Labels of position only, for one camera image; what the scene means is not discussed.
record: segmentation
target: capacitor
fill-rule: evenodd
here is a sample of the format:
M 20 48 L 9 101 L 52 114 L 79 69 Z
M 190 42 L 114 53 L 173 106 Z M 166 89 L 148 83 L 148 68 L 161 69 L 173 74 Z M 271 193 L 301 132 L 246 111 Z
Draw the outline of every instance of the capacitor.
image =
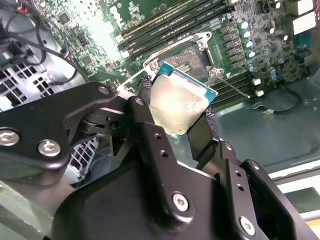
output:
M 281 7 L 281 3 L 278 1 L 272 2 L 270 6 L 274 9 L 279 9 Z
M 253 46 L 254 46 L 254 43 L 252 41 L 246 41 L 244 46 L 247 48 L 247 49 L 252 49 Z
M 270 69 L 269 69 L 269 73 L 270 73 L 270 75 L 276 75 L 277 74 L 277 69 L 275 69 L 274 67 L 270 67 Z
M 244 22 L 242 22 L 242 23 L 240 24 L 240 28 L 241 28 L 242 30 L 247 30 L 248 27 L 249 27 L 249 23 L 248 23 L 247 21 L 244 21 Z
M 257 68 L 253 65 L 249 65 L 249 72 L 254 73 L 255 71 L 257 71 Z
M 277 75 L 273 75 L 272 77 L 271 77 L 271 81 L 277 81 L 278 80 L 278 77 L 277 77 Z
M 289 36 L 287 34 L 280 34 L 277 36 L 278 39 L 281 39 L 282 41 L 287 41 Z
M 249 37 L 251 36 L 251 33 L 250 33 L 249 31 L 245 31 L 245 32 L 242 34 L 242 36 L 243 36 L 245 39 L 247 39 L 247 38 L 249 38 Z
M 264 31 L 268 34 L 273 34 L 275 32 L 275 29 L 273 27 L 266 27 Z
M 278 59 L 278 64 L 284 64 L 285 63 L 285 59 L 283 57 L 280 57 Z
M 256 53 L 254 51 L 248 51 L 248 53 L 246 54 L 249 58 L 253 58 Z

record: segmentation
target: wire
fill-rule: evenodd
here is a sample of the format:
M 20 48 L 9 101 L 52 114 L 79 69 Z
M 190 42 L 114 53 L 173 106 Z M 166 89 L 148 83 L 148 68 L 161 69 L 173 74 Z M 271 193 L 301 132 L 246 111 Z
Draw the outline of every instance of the wire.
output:
M 36 40 L 39 44 L 39 46 L 44 47 L 44 43 L 42 42 L 41 36 L 40 36 L 40 27 L 37 27 L 35 29 L 35 36 L 36 36 Z M 43 64 L 47 59 L 47 52 L 44 50 L 41 50 L 41 59 L 39 62 L 29 62 L 28 60 L 26 60 L 26 62 L 31 65 L 31 66 L 39 66 L 41 64 Z
M 78 71 L 75 69 L 73 72 L 73 75 L 67 80 L 67 81 L 55 81 L 55 82 L 50 82 L 48 85 L 50 86 L 62 86 L 65 85 L 69 82 L 71 82 L 76 76 L 77 76 Z
M 58 52 L 56 52 L 56 51 L 54 51 L 54 50 L 52 50 L 52 49 L 50 49 L 50 48 L 39 46 L 38 44 L 36 44 L 36 43 L 34 43 L 34 42 L 32 42 L 32 41 L 30 41 L 30 40 L 28 40 L 28 39 L 25 39 L 24 37 L 19 36 L 19 35 L 17 35 L 17 34 L 10 34 L 10 35 L 11 35 L 12 38 L 18 40 L 19 42 L 21 42 L 21 43 L 23 43 L 23 44 L 28 44 L 28 45 L 30 45 L 30 46 L 33 46 L 33 47 L 35 47 L 35 48 L 37 48 L 37 49 L 46 51 L 47 53 L 50 53 L 50 54 L 52 54 L 52 55 L 54 55 L 54 56 L 57 56 L 58 58 L 63 59 L 65 62 L 67 62 L 68 64 L 70 64 L 73 68 L 75 68 L 76 71 L 79 72 L 79 74 L 84 78 L 84 80 L 85 80 L 86 82 L 89 82 L 89 81 L 90 81 L 89 78 L 88 78 L 88 76 L 81 70 L 81 68 L 79 68 L 74 62 L 70 61 L 68 58 L 63 58 L 63 57 L 60 55 L 60 53 L 58 53 Z
M 20 1 L 22 4 L 24 4 L 29 10 L 31 10 L 32 14 L 36 17 L 38 17 L 40 20 L 42 20 L 43 22 L 47 22 L 51 25 L 53 25 L 53 27 L 59 32 L 59 35 L 62 37 L 63 39 L 63 42 L 64 42 L 64 48 L 67 52 L 69 52 L 69 46 L 68 46 L 68 41 L 67 41 L 67 38 L 66 38 L 66 35 L 65 33 L 57 26 L 57 24 L 55 24 L 52 20 L 50 20 L 49 18 L 47 17 L 44 17 L 42 15 L 40 15 L 38 12 L 37 12 L 37 9 L 35 9 L 35 7 L 33 6 L 33 4 L 28 1 L 28 0 L 21 0 Z
M 23 43 L 23 44 L 30 45 L 30 46 L 32 46 L 32 47 L 35 47 L 35 48 L 37 48 L 37 49 L 40 49 L 40 50 L 45 51 L 45 52 L 47 52 L 47 53 L 50 53 L 50 54 L 52 54 L 52 55 L 54 55 L 54 56 L 56 56 L 56 57 L 58 57 L 58 58 L 61 58 L 61 59 L 63 59 L 65 62 L 67 62 L 69 65 L 71 65 L 71 66 L 75 69 L 75 71 L 74 71 L 74 73 L 73 73 L 73 75 L 71 76 L 70 79 L 68 79 L 68 80 L 65 81 L 65 82 L 56 82 L 56 84 L 54 84 L 55 86 L 57 86 L 57 85 L 63 85 L 63 84 L 65 84 L 65 83 L 68 83 L 68 82 L 72 81 L 72 80 L 76 77 L 77 72 L 84 78 L 84 80 L 85 80 L 86 82 L 89 82 L 89 81 L 90 81 L 89 78 L 88 78 L 88 76 L 87 76 L 74 62 L 72 62 L 72 61 L 69 60 L 68 58 L 64 58 L 63 56 L 61 56 L 60 53 L 58 53 L 58 52 L 56 52 L 56 51 L 54 51 L 54 50 L 52 50 L 52 49 L 50 49 L 50 48 L 44 47 L 43 45 L 36 44 L 36 43 L 34 43 L 34 42 L 32 42 L 32 41 L 30 41 L 30 40 L 28 40 L 28 39 L 20 36 L 18 33 L 10 32 L 10 31 L 9 31 L 10 24 L 11 24 L 12 21 L 17 17 L 17 15 L 12 16 L 12 17 L 9 19 L 8 23 L 6 24 L 6 26 L 5 26 L 5 31 L 7 32 L 7 34 L 8 34 L 10 37 L 18 40 L 19 42 L 21 42 L 21 43 Z
M 271 108 L 266 107 L 263 103 L 261 102 L 255 102 L 254 105 L 251 107 L 252 109 L 260 109 L 263 111 L 263 113 L 265 114 L 277 114 L 277 115 L 284 115 L 284 114 L 289 114 L 291 113 L 293 110 L 297 109 L 298 107 L 300 107 L 303 104 L 303 99 L 302 97 L 295 91 L 287 88 L 287 87 L 281 87 L 281 89 L 283 89 L 284 91 L 286 91 L 287 93 L 289 93 L 290 95 L 294 96 L 297 98 L 297 101 L 295 103 L 294 106 L 292 106 L 289 109 L 286 110 L 273 110 Z

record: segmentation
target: ram slot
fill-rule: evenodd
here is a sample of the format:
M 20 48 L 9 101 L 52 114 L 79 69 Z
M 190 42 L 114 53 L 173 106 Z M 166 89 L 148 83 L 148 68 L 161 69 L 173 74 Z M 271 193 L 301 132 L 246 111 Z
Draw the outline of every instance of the ram slot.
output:
M 137 45 L 136 47 L 142 46 L 145 42 L 152 41 L 161 35 L 165 35 L 170 30 L 185 24 L 189 20 L 195 19 L 200 15 L 206 14 L 206 12 L 209 12 L 211 9 L 218 7 L 223 3 L 221 0 L 206 0 L 203 2 L 205 3 L 198 4 L 192 9 L 186 10 L 184 13 L 174 15 L 172 19 L 166 19 L 166 21 L 157 23 L 154 27 L 146 28 L 145 31 L 139 32 L 129 40 L 124 41 L 120 44 L 120 47 L 122 49 L 127 49 L 135 45 Z
M 245 94 L 248 94 L 248 95 L 252 95 L 254 92 L 253 87 L 250 85 L 241 87 L 241 88 L 239 88 L 239 90 Z M 218 108 L 218 107 L 221 107 L 225 104 L 229 104 L 234 101 L 237 101 L 239 99 L 245 100 L 247 98 L 245 98 L 244 96 L 242 96 L 240 93 L 238 93 L 236 90 L 233 89 L 230 92 L 224 94 L 223 97 L 217 96 L 210 106 L 211 106 L 211 108 Z
M 187 8 L 187 10 L 188 10 L 189 9 L 188 5 L 192 2 L 194 2 L 194 0 L 189 0 L 189 1 L 181 0 L 176 5 L 171 6 L 168 9 L 166 9 L 164 12 L 159 12 L 157 15 L 154 15 L 154 16 L 142 21 L 138 25 L 133 26 L 133 27 L 121 32 L 121 35 L 122 35 L 122 37 L 126 38 L 126 37 L 129 37 L 130 35 L 134 34 L 134 32 L 136 32 L 140 29 L 150 28 L 154 24 L 157 24 L 158 22 L 163 21 L 169 15 L 172 15 L 173 13 L 176 13 L 177 11 L 181 11 L 182 9 L 185 9 L 185 8 Z
M 206 7 L 203 7 L 206 11 L 198 11 L 195 10 L 193 14 L 183 16 L 183 18 L 180 18 L 177 22 L 171 22 L 160 29 L 157 29 L 156 31 L 150 32 L 149 34 L 146 34 L 144 36 L 141 36 L 141 38 L 138 38 L 135 42 L 131 43 L 129 47 L 131 48 L 140 48 L 146 43 L 153 41 L 154 39 L 161 39 L 162 36 L 166 36 L 169 34 L 173 29 L 178 29 L 180 26 L 183 26 L 185 24 L 188 24 L 188 22 L 192 22 L 194 19 L 196 20 L 198 17 L 206 15 L 210 13 L 213 9 L 216 7 L 219 7 L 223 4 L 222 1 L 214 0 L 212 1 L 214 3 L 206 3 Z
M 221 14 L 225 13 L 228 9 L 227 6 L 219 6 L 206 15 L 202 15 L 197 19 L 193 19 L 187 24 L 180 26 L 179 28 L 173 29 L 165 36 L 161 37 L 159 40 L 156 40 L 152 43 L 146 44 L 147 47 L 143 46 L 138 49 L 132 49 L 130 53 L 130 59 L 135 61 L 138 57 L 141 57 L 145 54 L 148 54 L 150 51 L 154 51 L 156 48 L 162 46 L 163 44 L 173 44 L 175 40 L 180 40 L 185 36 L 192 35 L 194 33 L 194 29 L 203 25 L 204 23 L 209 22 L 210 20 L 217 18 Z

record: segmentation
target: green pcb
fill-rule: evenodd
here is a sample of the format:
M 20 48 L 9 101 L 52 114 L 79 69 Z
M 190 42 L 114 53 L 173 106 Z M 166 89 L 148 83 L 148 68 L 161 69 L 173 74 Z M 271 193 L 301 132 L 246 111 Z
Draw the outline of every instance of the green pcb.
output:
M 265 90 L 306 76 L 293 36 L 284 34 L 282 5 L 239 0 L 37 0 L 38 11 L 66 34 L 70 58 L 92 81 L 113 89 L 145 67 L 167 62 L 208 86 L 259 72 Z M 267 29 L 274 28 L 274 33 Z M 59 32 L 50 29 L 63 43 Z M 207 36 L 205 42 L 199 42 Z M 137 76 L 128 90 L 134 91 Z

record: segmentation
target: black arm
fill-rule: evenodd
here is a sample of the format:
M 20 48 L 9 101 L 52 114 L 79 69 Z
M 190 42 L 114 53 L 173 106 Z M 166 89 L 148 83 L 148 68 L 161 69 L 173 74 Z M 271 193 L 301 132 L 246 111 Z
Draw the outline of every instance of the black arm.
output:
M 262 167 L 219 140 L 209 114 L 188 132 L 201 171 L 177 162 L 143 99 L 97 82 L 0 113 L 0 126 L 19 136 L 0 146 L 0 178 L 34 185 L 59 181 L 71 146 L 96 134 L 117 143 L 114 171 L 67 197 L 52 240 L 318 239 Z

